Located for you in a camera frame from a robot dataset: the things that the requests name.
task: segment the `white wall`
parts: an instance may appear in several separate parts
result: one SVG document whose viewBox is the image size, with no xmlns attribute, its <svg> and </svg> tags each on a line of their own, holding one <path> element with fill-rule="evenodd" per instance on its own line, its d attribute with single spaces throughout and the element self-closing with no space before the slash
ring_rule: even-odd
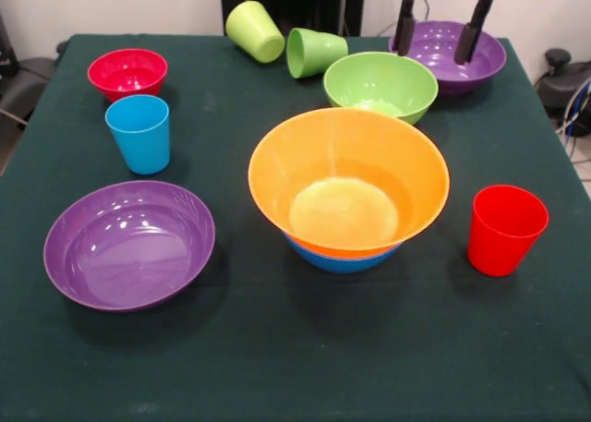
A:
<svg viewBox="0 0 591 422">
<path fill-rule="evenodd" d="M 77 32 L 222 34 L 221 0 L 0 0 L 19 59 L 55 56 Z"/>
<path fill-rule="evenodd" d="M 430 19 L 467 22 L 476 0 L 428 0 Z M 495 0 L 485 31 L 508 37 L 530 79 L 546 71 L 544 53 L 560 46 L 575 60 L 591 60 L 590 0 Z M 401 0 L 365 0 L 361 33 L 375 36 L 398 19 Z M 425 6 L 416 0 L 415 17 L 423 18 Z M 393 29 L 386 34 L 392 35 Z"/>
<path fill-rule="evenodd" d="M 416 16 L 425 7 L 416 0 Z M 365 0 L 362 34 L 376 35 L 398 17 L 401 0 Z M 431 19 L 469 20 L 476 0 L 429 0 Z M 496 0 L 485 30 L 509 37 L 527 74 L 546 69 L 552 46 L 591 59 L 589 0 Z M 221 0 L 0 0 L 0 11 L 19 58 L 53 56 L 76 32 L 222 34 Z"/>
</svg>

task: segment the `purple bowl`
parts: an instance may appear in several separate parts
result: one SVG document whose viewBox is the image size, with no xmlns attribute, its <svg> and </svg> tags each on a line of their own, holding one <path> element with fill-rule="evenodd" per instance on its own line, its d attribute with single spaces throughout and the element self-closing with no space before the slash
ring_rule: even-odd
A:
<svg viewBox="0 0 591 422">
<path fill-rule="evenodd" d="M 164 182 L 139 180 L 90 193 L 55 221 L 43 250 L 55 287 L 86 307 L 137 311 L 185 288 L 215 241 L 205 204 Z"/>
<path fill-rule="evenodd" d="M 502 70 L 507 54 L 502 44 L 484 31 L 470 64 L 453 61 L 464 24 L 448 21 L 417 22 L 408 57 L 427 66 L 440 84 L 440 94 L 463 94 L 474 90 Z M 390 38 L 390 51 L 394 38 Z"/>
</svg>

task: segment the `table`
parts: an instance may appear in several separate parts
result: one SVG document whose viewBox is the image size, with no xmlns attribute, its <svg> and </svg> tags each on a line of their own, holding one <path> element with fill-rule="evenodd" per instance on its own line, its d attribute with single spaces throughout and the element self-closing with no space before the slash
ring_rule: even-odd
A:
<svg viewBox="0 0 591 422">
<path fill-rule="evenodd" d="M 418 123 L 452 190 L 441 217 L 364 274 L 318 271 L 256 209 L 247 163 L 284 119 L 327 106 L 222 37 L 77 35 L 0 182 L 0 415 L 21 421 L 488 421 L 591 417 L 589 199 L 514 50 L 490 84 Z M 153 310 L 80 307 L 50 284 L 54 219 L 94 189 L 137 178 L 103 122 L 89 63 L 120 47 L 170 61 L 173 160 L 155 179 L 211 208 L 207 269 Z M 387 39 L 351 39 L 352 53 Z M 550 226 L 512 277 L 474 271 L 471 201 L 516 184 Z"/>
</svg>

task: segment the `tipped over cup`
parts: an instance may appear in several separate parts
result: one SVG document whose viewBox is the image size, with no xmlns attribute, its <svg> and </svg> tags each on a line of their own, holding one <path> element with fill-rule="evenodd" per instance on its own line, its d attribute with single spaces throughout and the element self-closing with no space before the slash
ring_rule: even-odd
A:
<svg viewBox="0 0 591 422">
<path fill-rule="evenodd" d="M 235 7 L 225 21 L 225 32 L 234 43 L 262 64 L 281 55 L 285 38 L 265 7 L 248 0 Z"/>
<path fill-rule="evenodd" d="M 323 73 L 348 55 L 347 41 L 336 34 L 293 28 L 287 39 L 287 66 L 292 78 Z"/>
</svg>

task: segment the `green bowl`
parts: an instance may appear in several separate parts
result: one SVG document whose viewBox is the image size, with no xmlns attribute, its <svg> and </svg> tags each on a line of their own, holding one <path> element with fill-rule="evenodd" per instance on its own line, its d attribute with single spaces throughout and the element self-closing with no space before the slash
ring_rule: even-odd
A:
<svg viewBox="0 0 591 422">
<path fill-rule="evenodd" d="M 377 111 L 414 124 L 439 90 L 431 71 L 393 53 L 357 53 L 334 62 L 324 73 L 332 106 Z"/>
</svg>

